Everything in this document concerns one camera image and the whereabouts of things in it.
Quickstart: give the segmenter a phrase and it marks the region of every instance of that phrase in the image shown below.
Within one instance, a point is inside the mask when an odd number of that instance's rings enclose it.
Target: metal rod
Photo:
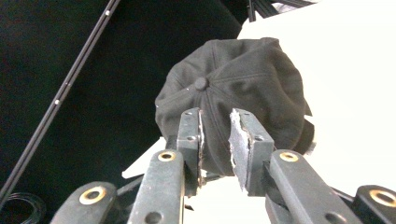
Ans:
[[[55,98],[52,100],[51,104],[49,105],[46,114],[44,115],[43,119],[40,121],[37,128],[35,129],[35,133],[33,134],[28,145],[26,146],[25,150],[20,156],[20,159],[18,160],[17,164],[12,170],[11,175],[8,177],[6,184],[1,188],[0,211],[3,209],[3,206],[6,203],[9,194],[12,192],[12,190],[14,190],[15,185],[18,183],[18,180],[20,179],[30,159],[32,159],[33,155],[35,154],[35,150],[37,149],[43,136],[47,132],[47,129],[51,125],[56,113],[58,112],[61,106],[61,103],[64,101],[67,94],[69,93],[70,88],[72,87],[74,81],[78,77],[82,66],[85,64],[87,58],[90,56],[93,47],[95,46],[97,40],[104,31],[108,21],[110,20],[111,15],[114,13],[119,2],[120,0],[110,0],[109,3],[107,4],[105,11],[102,13],[101,17],[99,18],[99,21],[96,23],[95,27],[93,28],[90,36],[85,42],[84,47],[77,56],[69,73],[67,74],[64,83],[62,84],[61,88],[56,93]]]

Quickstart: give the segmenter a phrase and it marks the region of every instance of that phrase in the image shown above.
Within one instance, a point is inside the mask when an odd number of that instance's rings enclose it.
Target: cap button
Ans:
[[[204,91],[209,86],[209,80],[206,77],[198,77],[194,82],[194,87],[198,91]]]

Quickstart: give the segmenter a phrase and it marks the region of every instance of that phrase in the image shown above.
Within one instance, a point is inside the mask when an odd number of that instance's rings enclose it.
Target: screw hole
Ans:
[[[170,154],[163,154],[163,155],[161,155],[161,157],[162,157],[163,159],[171,159],[171,158],[172,158],[172,155],[170,155]]]
[[[282,152],[279,157],[284,161],[297,161],[298,157],[291,152]]]
[[[103,187],[94,187],[91,189],[85,190],[79,196],[79,202],[82,204],[94,204],[100,202],[106,196],[106,189]]]
[[[336,213],[328,213],[328,214],[325,215],[325,217],[332,224],[345,224],[345,223],[347,223],[347,220],[344,217],[342,217],[342,216],[340,216],[340,215],[338,215]]]
[[[148,224],[157,224],[163,219],[163,216],[158,212],[151,212],[146,215],[145,222]]]
[[[176,154],[171,151],[165,151],[158,156],[158,160],[160,161],[172,161],[176,157]]]
[[[88,199],[95,199],[95,198],[97,198],[99,196],[99,191],[93,191],[93,192],[89,192],[88,194],[87,194],[87,198]]]
[[[380,189],[372,189],[370,190],[370,196],[377,203],[381,203],[387,207],[396,207],[396,196],[390,192]]]
[[[264,141],[264,138],[263,138],[262,136],[259,136],[259,135],[254,136],[254,139],[255,139],[256,141]]]

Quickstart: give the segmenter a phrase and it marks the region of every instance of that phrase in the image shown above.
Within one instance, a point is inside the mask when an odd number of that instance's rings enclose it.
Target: black cable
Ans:
[[[43,119],[40,121],[37,128],[35,129],[35,133],[33,134],[28,145],[23,151],[20,159],[18,160],[17,164],[12,170],[11,175],[8,177],[6,184],[1,188],[0,211],[2,210],[5,202],[7,201],[8,196],[15,188],[15,185],[20,179],[21,174],[25,170],[30,159],[32,159],[33,155],[35,154],[35,150],[40,144],[41,139],[43,138],[44,134],[47,132],[47,129],[52,123],[56,113],[58,112],[62,101],[66,98],[67,93],[69,93],[70,88],[72,87],[74,81],[78,77],[78,74],[81,71],[82,66],[86,62],[87,58],[90,56],[93,47],[95,46],[103,30],[105,29],[108,21],[110,20],[111,15],[114,13],[119,2],[120,0],[110,0],[109,3],[107,4],[105,11],[102,13],[101,17],[99,18],[99,21],[96,23],[95,27],[93,28],[90,36],[85,42],[84,47],[77,56],[69,73],[67,74],[64,83],[56,93],[55,98],[52,100],[52,103],[49,105],[46,114],[44,115]]]
[[[334,193],[335,193],[338,197],[340,197],[340,199],[343,200],[343,202],[344,202],[348,207],[351,207],[351,205],[352,205],[352,203],[353,203],[353,201],[354,201],[354,198],[353,198],[352,196],[350,196],[350,195],[344,193],[343,191],[341,191],[341,190],[339,190],[339,189],[332,188],[332,190],[334,190]]]
[[[279,14],[279,12],[274,8],[269,0],[255,0],[253,4],[254,8],[263,18],[268,18]]]
[[[134,190],[137,186],[139,186],[142,183],[143,176],[139,176],[136,180],[132,181],[131,183],[123,186],[120,189],[117,189],[117,195],[121,196],[122,194]]]
[[[32,208],[32,214],[24,220],[21,224],[36,224],[43,220],[46,215],[47,207],[43,200],[31,193],[18,192],[9,195],[7,202],[23,201],[29,203]]]
[[[288,5],[291,7],[307,7],[307,6],[311,6],[314,5],[315,3],[312,2],[307,2],[307,1],[303,1],[303,0],[273,0],[273,2],[278,2],[284,5]]]

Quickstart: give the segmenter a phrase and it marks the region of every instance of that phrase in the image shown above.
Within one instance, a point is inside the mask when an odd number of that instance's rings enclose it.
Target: cap seam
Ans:
[[[217,63],[217,59],[216,59],[216,48],[215,48],[215,44],[217,43],[217,41],[213,41],[212,42],[212,57],[213,57],[213,66],[215,67],[214,70],[218,69],[218,63]]]
[[[177,82],[177,84],[180,85],[181,88],[184,88],[184,85],[178,79],[177,73],[171,72],[171,75],[173,75],[173,77],[175,78],[175,81]]]
[[[173,94],[172,96],[168,97],[167,99],[160,100],[158,102],[157,106],[159,108],[161,108],[161,106],[167,105],[169,102],[175,101],[178,98],[186,95],[188,92],[191,92],[191,91],[184,92],[184,90],[186,90],[186,88],[183,88],[181,91],[176,92],[175,94]]]
[[[210,86],[210,88],[218,97],[221,97],[223,100],[232,101],[235,105],[238,105],[241,107],[247,107],[244,104],[241,104],[239,101],[235,100],[233,97],[226,94],[225,92],[221,91],[221,89],[218,88],[217,86]]]
[[[253,74],[246,75],[246,76],[243,76],[243,77],[225,77],[225,78],[218,78],[218,79],[216,79],[216,80],[213,80],[212,83],[217,83],[217,82],[220,82],[220,81],[222,81],[222,82],[227,81],[227,82],[228,82],[228,81],[235,81],[235,80],[239,80],[239,79],[247,79],[247,78],[252,78],[252,77],[260,77],[260,75],[262,75],[262,74],[267,74],[267,73],[271,73],[271,72],[266,71],[266,72],[260,72],[260,73],[253,73]]]
[[[211,99],[210,99],[210,97],[208,96],[208,94],[207,94],[207,92],[205,93],[206,94],[206,99],[209,101],[209,107],[210,107],[210,119],[213,121],[213,122],[215,122],[215,125],[216,125],[216,132],[219,134],[219,136],[221,136],[221,138],[223,138],[222,140],[224,140],[224,135],[223,135],[223,133],[221,133],[220,131],[219,131],[219,129],[217,128],[217,127],[219,127],[219,125],[218,125],[218,123],[216,122],[216,120],[214,119],[214,114],[213,114],[213,111],[214,111],[214,108],[213,108],[213,104],[212,104],[212,101],[211,101]]]

